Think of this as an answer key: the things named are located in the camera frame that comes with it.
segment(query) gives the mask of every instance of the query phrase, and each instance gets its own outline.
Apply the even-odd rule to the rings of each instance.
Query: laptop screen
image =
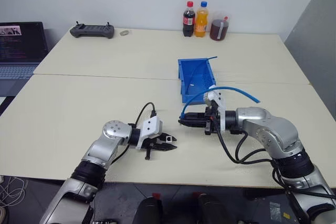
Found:
[[[42,22],[0,23],[0,63],[41,62],[47,54]]]

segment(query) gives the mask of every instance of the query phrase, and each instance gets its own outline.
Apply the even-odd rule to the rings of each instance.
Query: yellow warning label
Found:
[[[289,214],[287,214],[287,213],[283,213],[283,216],[286,218],[286,219],[290,219],[290,215]]]

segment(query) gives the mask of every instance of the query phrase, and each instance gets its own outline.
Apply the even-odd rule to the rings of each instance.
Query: blue tube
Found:
[[[199,95],[201,94],[205,94],[207,92],[210,92],[210,91],[213,91],[213,90],[218,90],[218,89],[228,89],[228,90],[234,90],[234,91],[237,91],[238,93],[241,93],[243,95],[245,95],[246,97],[249,97],[251,100],[253,100],[254,102],[256,103],[259,103],[260,101],[255,98],[254,96],[250,95],[249,93],[246,93],[245,91],[241,90],[241,89],[236,89],[236,88],[232,88],[232,87],[215,87],[215,88],[211,88],[211,89],[208,89],[208,90],[205,90],[205,91],[202,91],[196,95],[194,95],[189,101],[187,101],[187,103],[185,104],[182,112],[181,112],[181,115],[180,115],[180,118],[184,118],[184,112],[185,112],[185,109],[188,107],[188,105]]]
[[[196,69],[199,68],[200,65],[206,63],[208,60],[215,59],[215,58],[218,58],[218,56],[214,56],[214,57],[207,58],[207,59],[205,59],[204,61],[200,62],[200,63],[196,66],[196,68],[194,68],[193,72],[192,72],[191,75],[190,75],[190,79],[189,79],[188,85],[186,86],[185,94],[188,94],[188,90],[189,90],[190,82],[191,82],[191,79],[192,79],[192,77],[193,77],[193,75],[194,75]]]

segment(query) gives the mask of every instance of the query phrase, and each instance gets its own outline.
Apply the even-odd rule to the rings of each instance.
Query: blue plastic bin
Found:
[[[182,103],[186,103],[194,95],[216,84],[207,58],[179,59],[178,62]],[[203,95],[196,97],[191,104],[204,104]]]

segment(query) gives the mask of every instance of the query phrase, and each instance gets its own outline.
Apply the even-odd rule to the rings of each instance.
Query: laptop keyboard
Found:
[[[33,67],[0,67],[0,79],[29,79],[35,70]]]

